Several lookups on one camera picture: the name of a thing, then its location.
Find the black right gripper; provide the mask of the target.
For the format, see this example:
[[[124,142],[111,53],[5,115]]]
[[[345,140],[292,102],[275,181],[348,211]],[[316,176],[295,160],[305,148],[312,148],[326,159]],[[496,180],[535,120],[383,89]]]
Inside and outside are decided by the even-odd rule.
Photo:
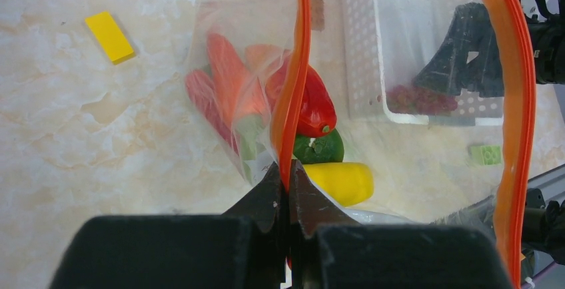
[[[551,13],[546,0],[534,0],[545,21],[526,17],[532,41],[536,82],[564,84],[564,0]],[[433,58],[412,84],[437,93],[458,96],[462,90],[482,98],[503,97],[504,81],[496,35],[482,3],[459,5],[447,34]]]

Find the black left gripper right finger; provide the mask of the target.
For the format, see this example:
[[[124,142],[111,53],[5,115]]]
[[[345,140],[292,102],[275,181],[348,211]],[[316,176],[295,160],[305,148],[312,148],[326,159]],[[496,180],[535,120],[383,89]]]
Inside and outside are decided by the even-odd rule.
[[[293,161],[289,172],[294,288],[511,288],[479,230],[435,224],[360,224]]]

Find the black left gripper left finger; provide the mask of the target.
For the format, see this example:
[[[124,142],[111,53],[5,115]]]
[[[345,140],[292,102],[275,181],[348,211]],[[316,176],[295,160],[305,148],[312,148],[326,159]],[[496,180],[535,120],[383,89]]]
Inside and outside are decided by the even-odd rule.
[[[286,280],[279,168],[222,214],[108,215],[86,221],[52,288],[279,288]]]

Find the yellow toy banana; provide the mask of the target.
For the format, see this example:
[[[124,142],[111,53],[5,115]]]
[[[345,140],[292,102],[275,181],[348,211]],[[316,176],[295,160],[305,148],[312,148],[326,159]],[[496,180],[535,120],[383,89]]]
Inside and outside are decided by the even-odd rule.
[[[371,169],[359,162],[305,164],[308,177],[341,206],[354,206],[374,193]]]

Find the clear zip bag orange zipper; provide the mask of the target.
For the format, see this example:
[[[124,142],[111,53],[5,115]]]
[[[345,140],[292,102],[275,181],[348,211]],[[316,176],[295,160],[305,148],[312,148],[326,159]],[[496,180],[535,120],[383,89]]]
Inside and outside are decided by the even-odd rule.
[[[371,169],[360,207],[479,228],[520,285],[535,123],[519,0],[197,0],[190,67],[220,75],[220,114],[257,183],[290,168],[311,66],[346,160]]]

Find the red toy grapes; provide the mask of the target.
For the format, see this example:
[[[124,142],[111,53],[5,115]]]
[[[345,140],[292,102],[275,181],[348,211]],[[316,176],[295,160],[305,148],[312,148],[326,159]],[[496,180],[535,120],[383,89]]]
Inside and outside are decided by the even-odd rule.
[[[423,87],[398,85],[386,92],[390,111],[409,115],[449,116],[458,108],[456,99]]]

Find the white perforated plastic basket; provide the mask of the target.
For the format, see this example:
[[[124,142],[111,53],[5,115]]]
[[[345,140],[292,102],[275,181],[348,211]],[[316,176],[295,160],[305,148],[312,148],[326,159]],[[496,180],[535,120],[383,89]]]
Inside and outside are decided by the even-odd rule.
[[[412,80],[443,42],[457,6],[482,0],[342,0],[348,115],[414,125],[500,126],[504,97],[462,90],[449,116],[389,110],[386,92]]]

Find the green toy cucumber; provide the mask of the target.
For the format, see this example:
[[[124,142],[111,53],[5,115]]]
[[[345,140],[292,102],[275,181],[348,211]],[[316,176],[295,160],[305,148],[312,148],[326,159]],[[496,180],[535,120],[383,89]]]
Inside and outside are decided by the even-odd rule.
[[[294,141],[293,156],[302,164],[342,162],[344,143],[337,129],[317,138],[297,135]]]

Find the red orange toy peach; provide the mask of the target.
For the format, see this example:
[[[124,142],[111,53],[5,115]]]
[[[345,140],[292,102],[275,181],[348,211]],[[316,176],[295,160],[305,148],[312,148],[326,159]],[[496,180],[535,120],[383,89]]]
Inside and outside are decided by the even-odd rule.
[[[274,109],[282,90],[288,62],[289,58],[286,58],[281,67],[267,79],[265,93],[271,110]],[[309,66],[296,133],[310,138],[323,137],[334,130],[336,122],[337,116],[334,104],[322,78],[313,67]]]

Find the orange toy carrot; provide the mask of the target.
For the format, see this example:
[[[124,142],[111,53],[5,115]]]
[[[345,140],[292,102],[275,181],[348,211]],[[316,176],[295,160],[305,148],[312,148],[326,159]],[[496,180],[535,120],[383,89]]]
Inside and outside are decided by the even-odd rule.
[[[215,98],[222,121],[228,127],[248,115],[267,119],[269,109],[259,80],[239,57],[232,43],[223,35],[207,35],[207,55],[213,74]]]

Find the red toy chili pepper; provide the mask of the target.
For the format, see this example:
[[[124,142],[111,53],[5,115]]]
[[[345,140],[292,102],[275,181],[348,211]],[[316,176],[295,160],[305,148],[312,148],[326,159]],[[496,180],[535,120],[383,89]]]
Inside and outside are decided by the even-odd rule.
[[[212,79],[203,70],[194,70],[185,77],[185,89],[197,110],[232,151],[238,155],[237,139],[221,119],[215,101],[215,87]]]

